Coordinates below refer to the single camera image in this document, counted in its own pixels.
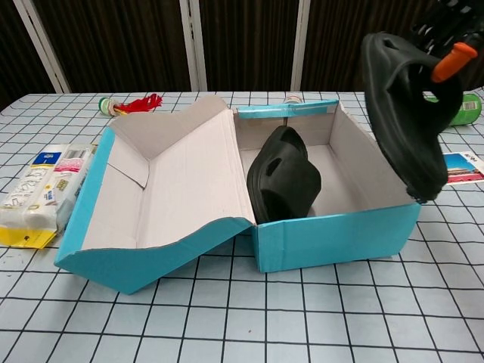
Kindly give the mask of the right robot hand orange fingertip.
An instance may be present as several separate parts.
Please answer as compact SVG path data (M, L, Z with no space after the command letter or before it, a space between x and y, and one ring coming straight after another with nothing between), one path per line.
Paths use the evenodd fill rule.
M483 2L437 1L411 28L411 42L439 59L433 82L452 78L483 49Z

